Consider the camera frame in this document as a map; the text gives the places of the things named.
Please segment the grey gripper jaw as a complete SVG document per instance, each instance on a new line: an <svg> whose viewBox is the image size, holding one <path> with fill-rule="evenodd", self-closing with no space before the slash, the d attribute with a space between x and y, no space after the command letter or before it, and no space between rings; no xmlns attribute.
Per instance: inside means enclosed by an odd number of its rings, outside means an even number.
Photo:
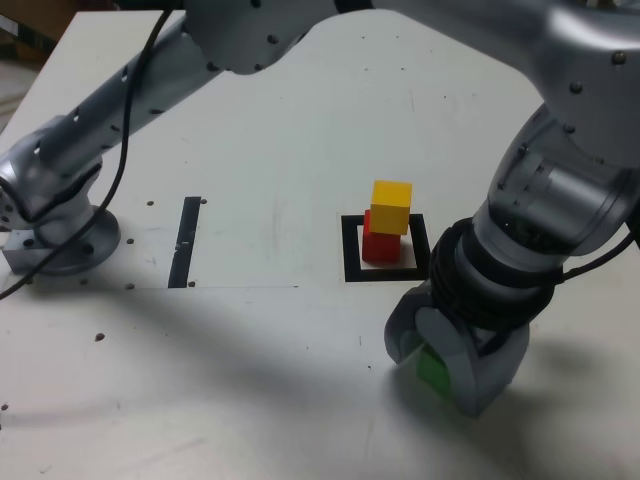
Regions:
<svg viewBox="0 0 640 480"><path fill-rule="evenodd" d="M500 335L427 307L417 312L416 326L424 339L418 378L469 417L479 416L512 382L530 339L527 325Z"/></svg>
<svg viewBox="0 0 640 480"><path fill-rule="evenodd" d="M416 314L431 306L431 283L409 289L390 314L384 328L386 352L395 364L404 362L424 344L416 326Z"/></svg>

